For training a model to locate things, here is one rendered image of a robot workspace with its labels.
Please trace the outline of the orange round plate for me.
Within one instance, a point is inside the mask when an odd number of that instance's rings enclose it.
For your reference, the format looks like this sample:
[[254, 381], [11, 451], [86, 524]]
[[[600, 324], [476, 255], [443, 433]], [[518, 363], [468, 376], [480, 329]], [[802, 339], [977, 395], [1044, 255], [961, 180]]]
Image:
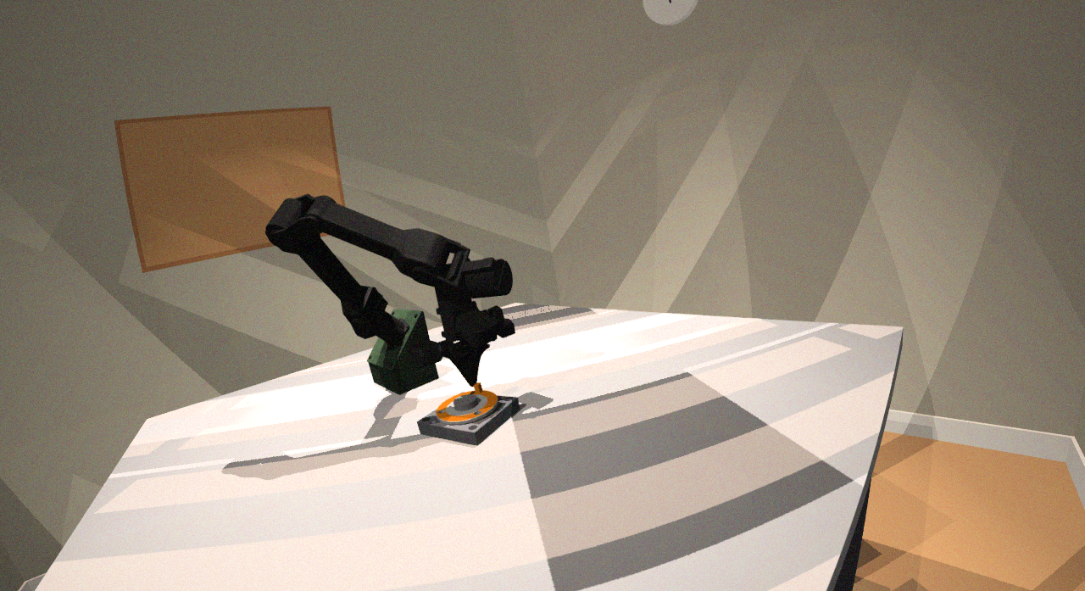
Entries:
[[[486, 415], [492, 413], [499, 403], [498, 395], [495, 393], [483, 391], [483, 387], [481, 387], [480, 382], [476, 382], [476, 385], [473, 385], [473, 387], [474, 391], [459, 393], [454, 395], [450, 399], [444, 401], [444, 403], [441, 403], [437, 407], [437, 419], [441, 422], [444, 422], [444, 424], [462, 425], [465, 424], [465, 422], [474, 422], [480, 419], [483, 420], [483, 417], [486, 417]], [[472, 407], [471, 410], [467, 410], [465, 412], [459, 412], [456, 410], [456, 407], [454, 407], [454, 400], [456, 400], [459, 395], [465, 394], [477, 395], [478, 404], [476, 407]]]

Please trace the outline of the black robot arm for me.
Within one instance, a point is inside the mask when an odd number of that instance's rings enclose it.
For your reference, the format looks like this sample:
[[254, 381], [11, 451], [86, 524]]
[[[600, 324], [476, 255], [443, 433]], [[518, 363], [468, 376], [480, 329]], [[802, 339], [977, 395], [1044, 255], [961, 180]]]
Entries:
[[[376, 288], [361, 286], [353, 279], [323, 243], [322, 232], [390, 259], [403, 275], [434, 287], [438, 304], [508, 296], [512, 288], [510, 264], [492, 256], [471, 261], [471, 250], [458, 241], [426, 229], [385, 224], [328, 196], [312, 197], [307, 193], [284, 200], [266, 226], [266, 236], [281, 250], [298, 254], [336, 294], [342, 314], [348, 318], [358, 337], [382, 337], [392, 350], [403, 342], [410, 325], [404, 323], [403, 317], [385, 312], [388, 301]], [[449, 254], [454, 254], [451, 264], [447, 264]], [[463, 337], [473, 348], [497, 341], [497, 333], [503, 327], [503, 309], [497, 305], [478, 310], [476, 301], [471, 301], [462, 313], [459, 308], [451, 310], [451, 337]]]

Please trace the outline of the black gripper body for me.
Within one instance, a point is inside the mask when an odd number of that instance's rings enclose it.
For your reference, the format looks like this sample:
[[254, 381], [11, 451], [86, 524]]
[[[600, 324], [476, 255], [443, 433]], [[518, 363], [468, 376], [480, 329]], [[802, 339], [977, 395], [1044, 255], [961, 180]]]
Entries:
[[[444, 332], [441, 332], [441, 334], [446, 339], [439, 341], [439, 343], [427, 339], [423, 341], [423, 343], [409, 345], [408, 354], [410, 362], [414, 363], [414, 365], [427, 367], [439, 362], [444, 358], [444, 355], [456, 358], [459, 354], [465, 354], [464, 345], [465, 347], [472, 347], [472, 345], [467, 343], [463, 337], [459, 337], [459, 339], [451, 337], [451, 310], [459, 308], [459, 312], [462, 313], [469, 309], [471, 301], [471, 298], [465, 298], [465, 300], [456, 301], [456, 304], [438, 304], [437, 314], [441, 314], [442, 325], [444, 326]], [[505, 318], [505, 327], [500, 329], [497, 335], [500, 337], [510, 337], [513, 333], [515, 333], [515, 326], [513, 326], [510, 318]], [[457, 343], [457, 341], [459, 342]]]

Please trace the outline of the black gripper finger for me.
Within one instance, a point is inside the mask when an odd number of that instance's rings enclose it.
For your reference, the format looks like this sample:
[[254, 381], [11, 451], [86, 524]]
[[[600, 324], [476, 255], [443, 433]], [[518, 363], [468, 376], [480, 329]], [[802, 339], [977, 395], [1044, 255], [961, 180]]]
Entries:
[[456, 358], [451, 358], [451, 356], [444, 355], [444, 358], [451, 360], [451, 363], [454, 363], [454, 365], [458, 368], [462, 376], [464, 376], [465, 382], [468, 382], [468, 385], [473, 387], [474, 380], [471, 372], [469, 357], [470, 357], [469, 352], [459, 354], [456, 356]]
[[473, 380], [474, 380], [474, 385], [476, 385], [477, 377], [478, 377], [478, 363], [480, 363], [481, 356], [485, 352], [485, 350], [487, 350], [488, 348], [492, 348], [492, 344], [487, 344], [486, 343], [483, 348], [465, 347], [465, 345], [464, 345], [464, 348], [465, 348], [465, 352], [470, 354], [469, 362], [470, 362], [470, 367], [471, 367], [472, 376], [473, 376]]

